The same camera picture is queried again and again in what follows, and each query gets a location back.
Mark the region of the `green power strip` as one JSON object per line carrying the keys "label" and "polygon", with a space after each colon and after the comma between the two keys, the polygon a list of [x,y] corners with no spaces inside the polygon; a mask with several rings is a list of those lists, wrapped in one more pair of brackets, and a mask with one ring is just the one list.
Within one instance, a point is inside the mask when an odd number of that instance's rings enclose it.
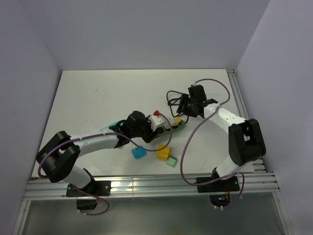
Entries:
{"label": "green power strip", "polygon": [[163,126],[161,126],[162,131],[158,134],[158,137],[168,136],[168,135],[170,135],[171,133],[176,133],[176,132],[178,132],[178,131],[183,130],[185,127],[186,127],[186,123],[185,123],[183,120],[181,120],[181,122],[179,123],[179,125],[177,125],[177,126],[172,126],[172,129],[171,129],[171,130],[166,130],[166,129],[164,129]]}

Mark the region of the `small orange plug adapter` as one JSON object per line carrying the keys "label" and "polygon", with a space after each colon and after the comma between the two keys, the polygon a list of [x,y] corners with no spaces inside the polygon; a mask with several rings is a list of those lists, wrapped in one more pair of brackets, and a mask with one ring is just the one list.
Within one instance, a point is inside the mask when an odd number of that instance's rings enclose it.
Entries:
{"label": "small orange plug adapter", "polygon": [[180,117],[174,117],[172,126],[177,126],[177,125],[179,125],[180,122],[181,122]]}

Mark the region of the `white charger plug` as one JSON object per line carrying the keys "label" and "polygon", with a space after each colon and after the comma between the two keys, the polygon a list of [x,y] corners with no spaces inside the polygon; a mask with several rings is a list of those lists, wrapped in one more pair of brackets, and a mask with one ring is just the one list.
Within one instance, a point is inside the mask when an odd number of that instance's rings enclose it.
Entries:
{"label": "white charger plug", "polygon": [[168,122],[165,122],[164,125],[163,125],[164,129],[166,130],[170,130],[171,129],[171,124],[168,123]]}

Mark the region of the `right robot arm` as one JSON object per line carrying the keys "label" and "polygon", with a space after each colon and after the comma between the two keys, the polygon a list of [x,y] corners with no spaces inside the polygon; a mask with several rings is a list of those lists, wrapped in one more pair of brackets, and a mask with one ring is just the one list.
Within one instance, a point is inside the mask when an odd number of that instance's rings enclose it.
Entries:
{"label": "right robot arm", "polygon": [[252,118],[240,117],[222,107],[218,101],[207,99],[202,85],[192,85],[189,94],[183,94],[178,112],[189,117],[202,117],[203,121],[193,130],[184,147],[187,147],[195,132],[206,121],[210,120],[228,134],[228,156],[213,171],[212,187],[221,191],[228,186],[228,177],[238,172],[244,165],[255,161],[266,154],[266,146],[259,122]]}

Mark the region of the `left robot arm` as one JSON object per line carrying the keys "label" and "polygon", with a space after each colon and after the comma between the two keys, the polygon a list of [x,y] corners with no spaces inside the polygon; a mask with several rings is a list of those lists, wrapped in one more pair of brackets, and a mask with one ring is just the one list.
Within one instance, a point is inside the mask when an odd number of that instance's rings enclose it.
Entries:
{"label": "left robot arm", "polygon": [[91,195],[95,191],[94,179],[86,169],[75,165],[77,159],[98,150],[122,147],[133,138],[142,138],[150,143],[164,132],[153,119],[154,116],[146,117],[143,113],[134,111],[127,119],[120,120],[99,133],[73,136],[59,131],[36,156],[38,175],[48,178],[52,183],[65,181],[76,186],[83,195]]}

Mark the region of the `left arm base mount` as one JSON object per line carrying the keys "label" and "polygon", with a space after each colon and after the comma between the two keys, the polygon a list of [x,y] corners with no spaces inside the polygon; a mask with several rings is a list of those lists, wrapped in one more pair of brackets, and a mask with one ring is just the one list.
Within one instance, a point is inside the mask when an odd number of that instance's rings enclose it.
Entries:
{"label": "left arm base mount", "polygon": [[[109,210],[110,204],[103,196],[109,196],[110,192],[111,181],[92,180],[84,188],[78,188],[73,184],[69,184],[67,186],[66,197],[76,198],[76,208],[80,213],[88,216],[96,216],[102,215]],[[93,212],[100,203],[104,203],[106,208],[101,212]]]}

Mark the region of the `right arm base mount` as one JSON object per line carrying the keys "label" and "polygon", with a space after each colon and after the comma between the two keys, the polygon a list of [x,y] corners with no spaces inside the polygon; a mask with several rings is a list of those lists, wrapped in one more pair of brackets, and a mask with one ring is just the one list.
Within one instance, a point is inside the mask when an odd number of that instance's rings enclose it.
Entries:
{"label": "right arm base mount", "polygon": [[238,178],[232,176],[204,186],[197,186],[198,193],[208,193],[213,207],[224,209],[231,204],[231,192],[239,192]]}

